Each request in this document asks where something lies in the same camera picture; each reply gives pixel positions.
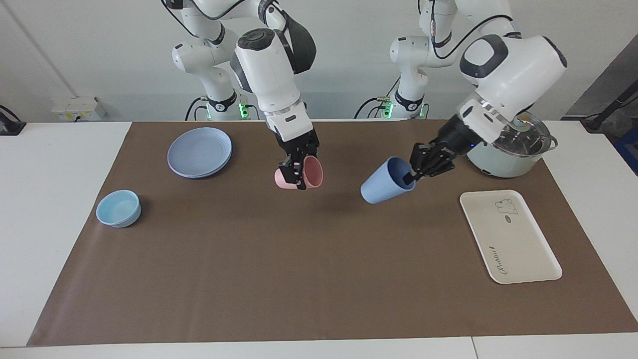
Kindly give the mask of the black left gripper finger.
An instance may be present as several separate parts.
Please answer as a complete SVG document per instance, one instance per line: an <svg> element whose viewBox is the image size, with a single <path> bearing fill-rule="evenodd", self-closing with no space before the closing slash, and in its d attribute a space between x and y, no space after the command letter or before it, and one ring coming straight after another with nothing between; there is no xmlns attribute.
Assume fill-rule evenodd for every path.
<svg viewBox="0 0 638 359"><path fill-rule="evenodd" d="M407 174L403 175L403 182L416 182L423 177L437 177L442 173L449 172L455 168L453 159L449 157L411 159L412 172L408 171Z"/></svg>
<svg viewBox="0 0 638 359"><path fill-rule="evenodd" d="M444 143L415 143L410 156L410 165L412 168L441 168L445 165L444 149Z"/></svg>

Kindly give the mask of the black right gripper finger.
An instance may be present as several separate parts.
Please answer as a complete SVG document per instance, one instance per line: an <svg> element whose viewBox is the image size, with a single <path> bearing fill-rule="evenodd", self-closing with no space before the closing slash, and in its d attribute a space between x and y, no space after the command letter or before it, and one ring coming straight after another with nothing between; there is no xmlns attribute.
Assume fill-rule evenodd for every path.
<svg viewBox="0 0 638 359"><path fill-rule="evenodd" d="M279 186L296 186L296 170L292 155L279 163Z"/></svg>
<svg viewBox="0 0 638 359"><path fill-rule="evenodd" d="M305 158L308 156L306 150L298 149L295 154L295 175L296 187L298 190L306 190L305 182Z"/></svg>

